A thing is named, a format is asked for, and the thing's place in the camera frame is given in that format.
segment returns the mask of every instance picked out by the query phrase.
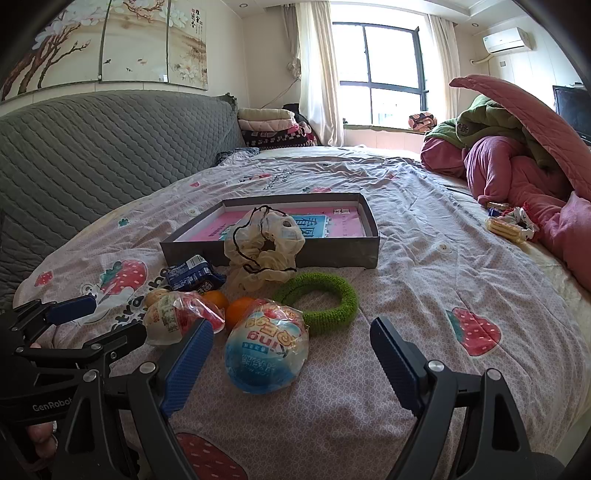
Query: finger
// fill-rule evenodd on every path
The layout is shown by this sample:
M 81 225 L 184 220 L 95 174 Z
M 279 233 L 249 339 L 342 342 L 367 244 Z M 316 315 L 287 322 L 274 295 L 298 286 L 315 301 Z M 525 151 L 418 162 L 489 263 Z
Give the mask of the finger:
M 34 443 L 44 443 L 48 441 L 53 433 L 53 422 L 29 425 L 27 427 L 27 433 Z
M 35 445 L 35 452 L 39 458 L 51 458 L 56 454 L 57 442 L 52 435 L 46 442 Z

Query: window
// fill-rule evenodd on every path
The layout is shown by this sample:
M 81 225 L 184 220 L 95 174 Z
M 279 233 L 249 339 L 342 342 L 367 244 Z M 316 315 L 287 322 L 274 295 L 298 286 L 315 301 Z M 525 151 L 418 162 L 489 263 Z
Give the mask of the window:
M 409 115 L 427 110 L 418 32 L 333 22 L 339 109 L 346 123 L 408 128 Z

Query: white curtain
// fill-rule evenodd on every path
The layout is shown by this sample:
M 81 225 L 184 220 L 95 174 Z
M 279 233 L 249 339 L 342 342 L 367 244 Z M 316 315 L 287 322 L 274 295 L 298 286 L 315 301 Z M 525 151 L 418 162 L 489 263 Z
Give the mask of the white curtain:
M 446 106 L 446 118 L 456 118 L 461 112 L 458 111 L 460 100 L 460 89 L 452 88 L 449 83 L 459 76 L 460 55 L 457 51 L 456 31 L 453 23 L 435 15 L 429 15 L 429 23 L 433 32 L 433 41 L 439 54 L 441 73 L 444 85 L 443 92 Z
M 339 77 L 329 2 L 295 5 L 300 30 L 300 112 L 323 145 L 340 147 L 345 140 L 339 115 Z
M 294 4 L 283 5 L 283 21 L 287 30 L 287 40 L 290 43 L 291 61 L 287 64 L 287 70 L 297 80 L 301 79 L 300 64 L 300 34 L 297 26 L 296 6 Z

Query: magnolia flower painting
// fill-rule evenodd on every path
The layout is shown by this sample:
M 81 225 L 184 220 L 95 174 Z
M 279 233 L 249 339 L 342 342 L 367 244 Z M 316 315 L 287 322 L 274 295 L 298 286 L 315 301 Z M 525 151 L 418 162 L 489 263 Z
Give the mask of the magnolia flower painting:
M 0 100 L 96 80 L 207 89 L 201 1 L 74 0 L 36 36 L 0 85 Z
M 176 0 L 174 3 L 182 17 L 173 16 L 171 9 L 168 81 L 207 90 L 205 10 L 194 0 Z
M 100 61 L 101 80 L 167 81 L 168 3 L 169 0 L 111 0 Z

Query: green knitted ring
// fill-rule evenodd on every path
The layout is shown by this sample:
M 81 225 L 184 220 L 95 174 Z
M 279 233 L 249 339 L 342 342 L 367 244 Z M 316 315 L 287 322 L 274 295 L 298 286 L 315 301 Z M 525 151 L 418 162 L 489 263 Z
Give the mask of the green knitted ring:
M 336 275 L 303 273 L 292 278 L 273 295 L 273 300 L 293 307 L 294 303 L 314 290 L 329 291 L 340 298 L 340 305 L 321 312 L 304 312 L 310 335 L 320 335 L 350 324 L 357 314 L 357 294 L 349 283 Z

